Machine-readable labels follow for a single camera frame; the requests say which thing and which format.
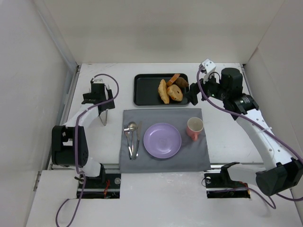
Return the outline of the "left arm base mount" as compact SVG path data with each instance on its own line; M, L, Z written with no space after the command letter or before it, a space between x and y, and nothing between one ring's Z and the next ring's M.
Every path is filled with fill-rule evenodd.
M102 180L86 177L83 199L119 199L121 175L117 173L105 174Z

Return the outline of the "metal tongs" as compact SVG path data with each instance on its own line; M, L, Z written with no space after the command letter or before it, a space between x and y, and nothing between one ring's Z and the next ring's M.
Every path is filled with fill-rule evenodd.
M108 118L108 109L101 112L99 115L99 118L101 120L101 123L106 126L107 125L107 118Z

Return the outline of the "long golden bread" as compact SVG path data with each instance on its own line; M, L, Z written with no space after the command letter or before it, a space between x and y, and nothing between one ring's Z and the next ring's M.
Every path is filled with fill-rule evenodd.
M158 86L158 93L164 104L169 104L169 95L167 93L167 85L164 79L160 81L160 84Z

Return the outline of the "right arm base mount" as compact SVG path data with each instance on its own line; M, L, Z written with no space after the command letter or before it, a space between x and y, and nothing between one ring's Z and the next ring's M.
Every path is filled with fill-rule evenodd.
M206 172L203 181L208 199L250 199L248 185L239 181L224 180L219 172Z

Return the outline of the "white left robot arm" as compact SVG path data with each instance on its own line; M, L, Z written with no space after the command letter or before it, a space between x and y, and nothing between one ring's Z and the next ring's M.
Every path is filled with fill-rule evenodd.
M104 166L89 155L85 130L99 119L105 126L109 109L115 108L109 85L102 79L91 81L91 89L83 94L79 111L63 125L52 129L52 163L57 166L74 167L84 173L87 179L105 182Z

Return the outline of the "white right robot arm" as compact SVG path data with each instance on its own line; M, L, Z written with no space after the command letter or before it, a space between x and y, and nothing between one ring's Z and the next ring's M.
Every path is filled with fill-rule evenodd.
M197 95L201 93L203 101L211 97L222 101L223 107L217 109L230 114L244 129L264 164L263 168L250 168L239 162L222 166L220 174L227 187L231 187L232 182L245 182L272 196L296 186L303 175L303 159L272 133L256 101L243 93L242 73L236 68L224 68L219 80L213 76L214 68L200 66L200 73L204 77L197 77L197 82L190 85L185 94L187 99L196 105Z

